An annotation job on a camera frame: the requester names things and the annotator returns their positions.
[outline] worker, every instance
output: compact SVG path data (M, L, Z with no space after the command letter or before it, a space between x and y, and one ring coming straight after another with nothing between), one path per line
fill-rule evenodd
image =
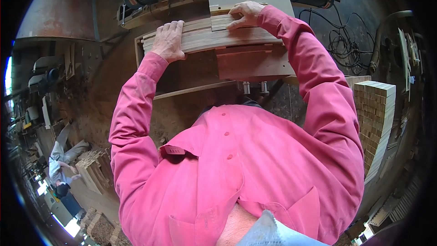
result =
M293 232L331 245L353 221L364 188L352 90L305 22L250 1L229 13L242 15L231 32L258 26L282 39L308 104L305 124L260 107L211 107L157 151L149 136L156 84L185 57L183 21L160 26L112 117L123 231L133 245L269 245L271 238L291 245Z
M77 145L73 146L67 152L64 152L64 147L68 139L68 134L70 134L72 123L73 119L70 119L68 124L61 130L56 138L52 153L48 158L48 172L53 183L57 183L57 180L60 180L60 182L70 184L73 180L79 179L80 175L78 174L77 169L68 164L73 162L80 153L90 149L90 144L85 142L85 140L81 140ZM66 177L63 172L63 167L70 168L75 175L71 178Z
M55 193L56 193L56 197L58 199L67 196L68 191L71 189L69 183L63 182L60 179L56 180L56 184L55 185L56 185Z

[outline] shirt sleeve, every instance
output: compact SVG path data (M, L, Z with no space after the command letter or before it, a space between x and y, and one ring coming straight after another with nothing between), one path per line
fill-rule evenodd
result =
M148 135L156 83L167 66L165 59L148 52L138 71L123 85L114 109L109 142L121 223L128 216L136 194L158 165L158 152Z
M50 178L54 178L60 168L61 166L58 164L57 161L52 159L52 157L48 158L48 175L50 176Z
M364 166L352 90L305 22L270 5L263 8L257 22L287 47L299 93L308 103L304 130L325 144L326 152L313 156L350 194L354 207L348 209L355 216L363 195Z

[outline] metal rod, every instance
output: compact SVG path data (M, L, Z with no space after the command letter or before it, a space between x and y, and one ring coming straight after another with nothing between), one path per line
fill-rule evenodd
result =
M267 90L267 81L261 82L261 94L268 94L269 91Z
M250 82L248 81L243 82L243 91L245 95L250 94Z

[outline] hand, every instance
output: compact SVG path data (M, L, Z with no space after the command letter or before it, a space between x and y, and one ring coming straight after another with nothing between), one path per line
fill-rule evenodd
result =
M168 63L185 59L185 54L180 47L182 27L184 21L172 21L156 29L155 41L151 52L161 56Z
M233 30L243 26L257 26L258 15L264 7L265 6L260 3L253 1L245 1L243 3L235 4L235 7L229 11L229 14L240 13L243 17L239 20L233 21L226 27L226 29Z
M79 174L79 171L77 171L76 167L70 167L71 172L73 172L73 174L77 175Z

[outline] pink shirt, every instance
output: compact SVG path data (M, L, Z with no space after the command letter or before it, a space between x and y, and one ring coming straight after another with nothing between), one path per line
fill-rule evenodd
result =
M148 136L168 63L148 52L120 92L109 136L133 245L214 245L236 202L328 244L356 215L364 169L352 90L305 22L267 6L258 25L288 49L308 103L304 128L257 107L213 107L169 141L193 154L171 163Z

